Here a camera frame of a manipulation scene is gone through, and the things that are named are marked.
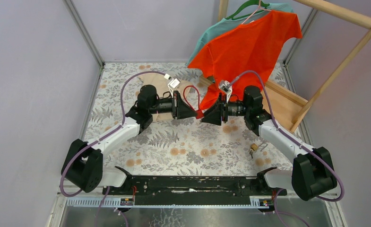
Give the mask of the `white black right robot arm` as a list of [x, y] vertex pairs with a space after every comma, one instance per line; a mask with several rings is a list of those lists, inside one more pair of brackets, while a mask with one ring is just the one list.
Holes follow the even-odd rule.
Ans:
[[256, 189], [260, 194], [286, 189], [308, 201], [340, 185], [329, 151], [324, 147], [314, 148], [283, 128], [264, 109], [258, 87], [247, 86], [243, 100], [235, 102], [228, 102], [226, 95], [220, 93], [213, 106], [204, 112], [201, 121], [221, 125], [229, 116], [242, 116], [250, 131], [274, 145], [292, 162], [291, 170], [271, 167], [258, 173]]

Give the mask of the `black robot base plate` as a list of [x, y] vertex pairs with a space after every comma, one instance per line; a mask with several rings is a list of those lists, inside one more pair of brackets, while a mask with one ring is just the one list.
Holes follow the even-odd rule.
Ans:
[[270, 188], [263, 179], [263, 174], [247, 176], [157, 176], [128, 175], [121, 187], [110, 187], [103, 192], [108, 195], [126, 196], [134, 199], [138, 196], [158, 196], [166, 198], [201, 196], [208, 198], [229, 198], [253, 196], [272, 200], [277, 192], [281, 196], [286, 190]]

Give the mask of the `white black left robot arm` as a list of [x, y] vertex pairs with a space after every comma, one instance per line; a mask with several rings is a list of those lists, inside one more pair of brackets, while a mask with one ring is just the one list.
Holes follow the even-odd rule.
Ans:
[[118, 167], [104, 167], [104, 159], [117, 146], [146, 130], [153, 122], [154, 114], [163, 113], [170, 113], [174, 119], [198, 116], [198, 112], [183, 101], [178, 91], [160, 98], [154, 86], [145, 85], [140, 89], [135, 104], [125, 114], [122, 125], [107, 130], [92, 142], [80, 139], [72, 142], [60, 181], [67, 179], [83, 192], [91, 192], [98, 186], [111, 186], [119, 194], [127, 194], [132, 184], [128, 175]]

